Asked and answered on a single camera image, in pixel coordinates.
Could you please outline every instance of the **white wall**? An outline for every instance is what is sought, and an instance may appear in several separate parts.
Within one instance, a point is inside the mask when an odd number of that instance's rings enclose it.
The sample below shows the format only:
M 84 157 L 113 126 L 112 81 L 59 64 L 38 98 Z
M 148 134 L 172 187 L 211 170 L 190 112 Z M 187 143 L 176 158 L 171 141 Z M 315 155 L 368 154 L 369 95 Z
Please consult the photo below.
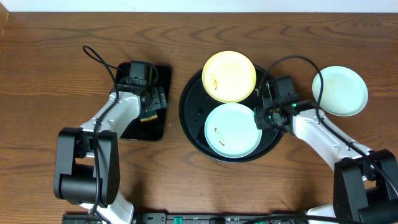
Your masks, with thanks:
M 398 0 L 0 0 L 10 12 L 398 12 Z

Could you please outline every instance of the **plate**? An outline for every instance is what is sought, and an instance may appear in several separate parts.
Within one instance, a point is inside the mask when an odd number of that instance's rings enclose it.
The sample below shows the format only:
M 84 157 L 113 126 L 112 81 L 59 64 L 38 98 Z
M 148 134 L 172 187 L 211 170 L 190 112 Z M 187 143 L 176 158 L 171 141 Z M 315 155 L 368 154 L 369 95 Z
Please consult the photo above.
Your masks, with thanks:
M 243 54 L 224 51 L 206 62 L 202 82 L 212 98 L 223 103 L 236 103 L 252 93 L 256 85 L 256 70 Z
M 321 70 L 323 93 L 320 106 L 337 116 L 352 116 L 359 113 L 368 102 L 368 88 L 363 79 L 354 71 L 342 66 L 332 66 Z M 312 93 L 318 101 L 320 77 L 317 74 L 312 82 Z
M 238 103 L 226 103 L 207 117 L 205 137 L 209 146 L 228 158 L 240 158 L 257 148 L 262 131 L 256 128 L 254 112 Z

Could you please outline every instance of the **white plate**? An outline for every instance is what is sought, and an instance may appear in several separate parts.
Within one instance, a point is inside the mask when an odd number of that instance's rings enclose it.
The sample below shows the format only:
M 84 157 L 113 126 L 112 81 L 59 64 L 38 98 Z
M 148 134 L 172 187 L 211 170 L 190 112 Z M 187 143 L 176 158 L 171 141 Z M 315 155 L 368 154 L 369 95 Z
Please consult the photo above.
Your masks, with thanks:
M 323 93 L 320 106 L 337 116 L 351 116 L 359 113 L 368 102 L 368 88 L 363 79 L 349 68 L 327 67 L 321 70 Z M 321 87 L 319 74 L 312 82 L 312 93 L 318 101 Z
M 228 158 L 250 154 L 259 145 L 261 134 L 254 122 L 254 112 L 239 103 L 216 107 L 205 123 L 207 143 L 215 152 Z

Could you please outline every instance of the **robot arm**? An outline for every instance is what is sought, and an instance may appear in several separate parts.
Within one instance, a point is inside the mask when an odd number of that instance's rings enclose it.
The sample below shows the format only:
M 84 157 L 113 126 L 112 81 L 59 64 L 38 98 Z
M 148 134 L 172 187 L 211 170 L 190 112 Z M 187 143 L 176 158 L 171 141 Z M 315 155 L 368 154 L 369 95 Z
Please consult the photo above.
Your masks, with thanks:
M 320 116 L 323 118 L 324 122 L 339 133 L 340 136 L 343 136 L 348 142 L 354 142 L 361 151 L 365 154 L 369 154 L 369 151 L 371 151 L 370 148 L 350 138 L 340 128 L 334 125 L 322 110 L 320 110 Z M 333 171 L 335 170 L 336 162 L 344 158 L 357 159 L 361 157 L 361 155 L 351 150 L 323 125 L 319 124 L 315 109 L 301 111 L 298 115 L 293 116 L 292 126 L 294 135 L 309 144 Z
M 120 169 L 118 141 L 130 122 L 150 111 L 167 107 L 162 87 L 155 87 L 157 69 L 147 62 L 132 61 L 129 75 L 118 79 L 119 100 L 113 91 L 108 102 L 80 128 L 63 128 L 58 135 L 54 194 L 72 204 L 91 210 L 96 199 L 96 166 L 99 167 L 100 192 L 96 214 L 110 223 L 130 224 L 133 205 L 119 192 Z M 98 164 L 77 163 L 76 159 L 94 157 L 93 131 L 97 118 L 104 114 L 96 131 Z
M 290 77 L 282 77 L 276 82 L 282 87 L 282 93 L 275 97 L 271 89 L 265 90 L 269 95 L 263 97 L 263 107 L 254 109 L 257 128 L 278 129 L 297 136 L 308 143 L 335 173 L 333 204 L 311 209 L 307 214 L 336 216 L 365 223 L 398 221 L 398 201 L 393 189 L 367 158 L 362 158 L 350 147 L 355 145 L 364 155 L 377 161 L 379 168 L 397 185 L 398 166 L 394 155 L 386 149 L 374 152 L 359 144 L 334 125 L 322 110 L 318 110 L 317 116 L 317 105 L 310 100 L 299 101 Z M 376 181 L 376 187 L 365 189 L 363 181 L 366 179 Z

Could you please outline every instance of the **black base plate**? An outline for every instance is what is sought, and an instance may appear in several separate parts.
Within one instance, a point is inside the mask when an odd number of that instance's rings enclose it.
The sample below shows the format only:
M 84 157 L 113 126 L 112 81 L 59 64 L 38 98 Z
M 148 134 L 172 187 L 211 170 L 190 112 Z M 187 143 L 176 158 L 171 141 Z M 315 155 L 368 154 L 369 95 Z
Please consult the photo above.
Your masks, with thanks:
M 256 72 L 256 88 L 258 88 L 262 78 L 262 72 L 259 70 L 256 70 Z M 262 137 L 258 147 L 249 155 L 237 159 L 221 156 L 212 150 L 205 137 L 205 122 L 210 112 L 223 103 L 216 101 L 207 94 L 205 88 L 203 87 L 201 73 L 202 70 L 196 73 L 191 80 L 189 80 L 184 88 L 184 91 L 182 92 L 180 99 L 180 122 L 182 129 L 189 141 L 199 151 L 203 152 L 207 156 L 225 162 L 247 162 L 260 158 L 269 152 L 282 138 L 282 132 L 274 131 L 273 129 L 262 130 Z M 262 100 L 257 96 L 255 90 L 245 100 L 239 103 L 249 107 L 252 110 L 257 106 L 262 106 Z
M 272 216 L 293 215 L 293 213 L 271 214 Z M 266 217 L 267 215 L 203 215 L 203 214 L 173 214 L 144 213 L 141 215 L 140 224 L 243 224 L 250 220 Z M 257 224 L 306 224 L 299 220 L 272 220 L 259 222 Z
M 121 63 L 118 67 L 125 70 L 126 74 L 129 74 L 130 66 L 130 62 L 124 62 Z M 159 72 L 159 78 L 155 86 L 163 87 L 167 101 L 167 99 L 169 98 L 172 69 L 168 66 L 163 65 L 156 65 L 156 68 Z M 124 76 L 125 74 L 118 71 L 115 79 L 118 82 Z M 164 132 L 166 109 L 157 110 L 156 114 L 158 118 L 151 121 L 141 122 L 139 118 L 131 121 L 129 126 L 127 126 L 126 130 L 123 132 L 121 138 L 147 141 L 161 140 Z

